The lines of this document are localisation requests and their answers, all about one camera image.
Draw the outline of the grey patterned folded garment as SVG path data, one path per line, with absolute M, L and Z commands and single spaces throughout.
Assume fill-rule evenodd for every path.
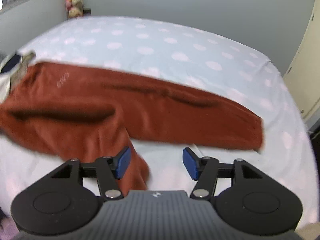
M 35 51 L 26 54 L 11 54 L 1 62 L 1 103 L 15 89 L 22 78 L 26 75 L 28 66 L 36 57 Z

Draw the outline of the rust red fleece garment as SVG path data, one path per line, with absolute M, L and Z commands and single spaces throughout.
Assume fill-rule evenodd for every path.
M 30 66 L 1 104 L 1 131 L 27 149 L 93 162 L 132 139 L 231 150 L 263 145 L 261 118 L 204 90 L 54 62 Z

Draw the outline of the cream room door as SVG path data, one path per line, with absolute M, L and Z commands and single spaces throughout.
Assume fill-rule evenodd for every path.
M 308 120 L 319 105 L 319 0 L 284 81 L 302 118 Z

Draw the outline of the polka dot bed sheet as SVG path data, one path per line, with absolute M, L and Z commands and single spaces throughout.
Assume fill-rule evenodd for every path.
M 271 59 L 258 50 L 201 29 L 133 17 L 68 20 L 11 52 L 33 50 L 34 63 L 53 61 L 144 75 L 208 91 L 233 100 L 261 117 L 264 144 L 259 151 L 133 140 L 149 168 L 145 187 L 183 190 L 189 177 L 182 151 L 221 163 L 242 158 L 295 193 L 303 206 L 298 228 L 319 220 L 317 164 L 299 110 Z M 60 166 L 58 156 L 25 149 L 1 134 L 1 210 L 11 216 L 14 198 Z

